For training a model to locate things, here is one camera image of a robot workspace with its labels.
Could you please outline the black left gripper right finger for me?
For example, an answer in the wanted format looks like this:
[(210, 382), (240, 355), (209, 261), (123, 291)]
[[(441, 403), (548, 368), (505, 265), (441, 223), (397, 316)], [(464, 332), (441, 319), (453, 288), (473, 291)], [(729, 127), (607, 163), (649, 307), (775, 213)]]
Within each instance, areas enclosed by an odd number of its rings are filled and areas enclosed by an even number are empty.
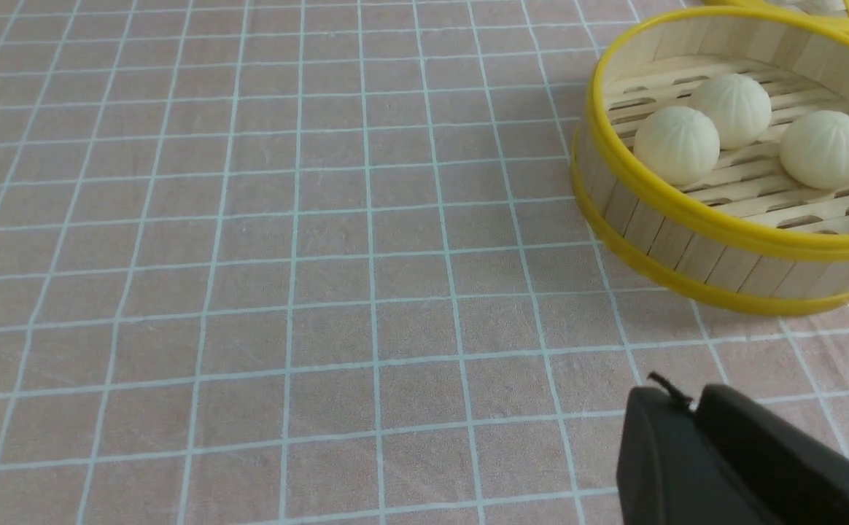
[(702, 389), (696, 423), (785, 524), (849, 524), (849, 459), (723, 384)]

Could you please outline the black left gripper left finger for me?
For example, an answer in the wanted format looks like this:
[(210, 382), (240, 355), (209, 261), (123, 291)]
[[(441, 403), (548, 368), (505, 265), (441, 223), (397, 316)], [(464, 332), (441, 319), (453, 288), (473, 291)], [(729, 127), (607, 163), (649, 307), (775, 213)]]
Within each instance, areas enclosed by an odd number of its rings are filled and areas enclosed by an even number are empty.
[(781, 524), (696, 425), (694, 399), (664, 376), (635, 386), (622, 423), (616, 485), (624, 524)]

